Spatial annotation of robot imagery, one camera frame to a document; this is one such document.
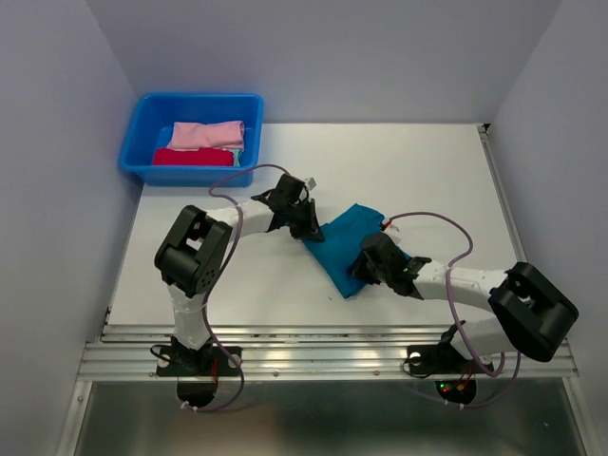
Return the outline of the teal t shirt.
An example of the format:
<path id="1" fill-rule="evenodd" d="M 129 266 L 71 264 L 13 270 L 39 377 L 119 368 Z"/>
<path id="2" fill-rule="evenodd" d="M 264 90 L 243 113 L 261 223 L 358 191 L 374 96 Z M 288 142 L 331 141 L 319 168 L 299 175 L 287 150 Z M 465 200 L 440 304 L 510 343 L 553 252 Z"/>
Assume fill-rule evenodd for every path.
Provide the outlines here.
<path id="1" fill-rule="evenodd" d="M 357 295 L 367 285 L 352 275 L 351 267 L 361 253 L 363 239 L 380 232 L 385 219 L 385 215 L 375 209 L 354 204 L 320 227 L 324 241 L 303 241 L 343 298 Z"/>

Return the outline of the blue plastic bin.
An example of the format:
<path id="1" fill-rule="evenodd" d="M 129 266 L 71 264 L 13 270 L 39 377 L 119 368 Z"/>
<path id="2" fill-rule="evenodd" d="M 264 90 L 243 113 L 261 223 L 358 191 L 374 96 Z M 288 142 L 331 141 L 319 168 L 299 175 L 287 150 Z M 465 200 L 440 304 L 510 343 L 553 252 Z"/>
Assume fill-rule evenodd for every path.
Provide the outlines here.
<path id="1" fill-rule="evenodd" d="M 119 165 L 148 185 L 209 186 L 258 163 L 263 109 L 252 93 L 150 93 L 135 107 Z"/>

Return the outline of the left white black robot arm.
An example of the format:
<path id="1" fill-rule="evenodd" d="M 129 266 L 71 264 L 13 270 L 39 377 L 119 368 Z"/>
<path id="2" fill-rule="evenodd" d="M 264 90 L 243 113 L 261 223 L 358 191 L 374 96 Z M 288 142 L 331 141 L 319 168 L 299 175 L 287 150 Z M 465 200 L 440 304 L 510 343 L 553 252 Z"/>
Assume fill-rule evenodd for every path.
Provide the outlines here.
<path id="1" fill-rule="evenodd" d="M 315 181 L 289 173 L 275 187 L 243 202 L 204 211 L 183 207 L 161 243 L 154 266 L 171 298 L 174 331 L 150 351 L 160 377 L 209 375 L 221 351 L 205 322 L 208 294 L 241 238 L 288 228 L 296 240 L 325 240 L 311 197 Z"/>

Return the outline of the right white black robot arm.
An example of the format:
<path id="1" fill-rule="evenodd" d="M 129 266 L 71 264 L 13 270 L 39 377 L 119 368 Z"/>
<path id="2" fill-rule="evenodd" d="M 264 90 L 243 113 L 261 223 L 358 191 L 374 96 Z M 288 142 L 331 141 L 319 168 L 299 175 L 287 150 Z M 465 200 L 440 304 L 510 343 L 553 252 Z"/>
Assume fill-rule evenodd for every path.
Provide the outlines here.
<path id="1" fill-rule="evenodd" d="M 457 371 L 495 353 L 519 352 L 550 361 L 579 318 L 577 307 L 536 267 L 517 262 L 508 270 L 447 266 L 408 256 L 384 233 L 364 238 L 350 273 L 368 284 L 386 284 L 396 294 L 444 300 L 490 312 L 468 322 L 460 317 L 431 351 L 431 358 Z"/>

